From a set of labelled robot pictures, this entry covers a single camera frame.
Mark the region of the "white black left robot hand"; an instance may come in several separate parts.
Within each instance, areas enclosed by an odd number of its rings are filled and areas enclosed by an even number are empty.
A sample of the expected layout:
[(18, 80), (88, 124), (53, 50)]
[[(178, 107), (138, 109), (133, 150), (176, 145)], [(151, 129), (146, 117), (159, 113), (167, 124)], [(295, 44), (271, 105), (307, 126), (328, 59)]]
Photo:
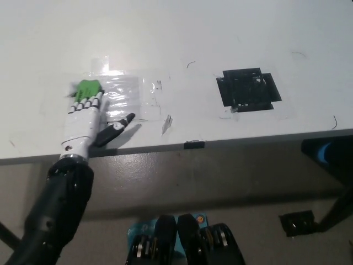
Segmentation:
[(130, 113), (115, 124), (101, 130), (100, 106), (103, 94), (104, 92), (100, 91), (95, 96), (84, 98), (70, 107), (64, 127), (60, 159), (76, 158), (84, 162), (88, 161), (89, 149), (92, 146), (102, 147), (108, 144), (124, 132), (135, 118), (135, 114)]

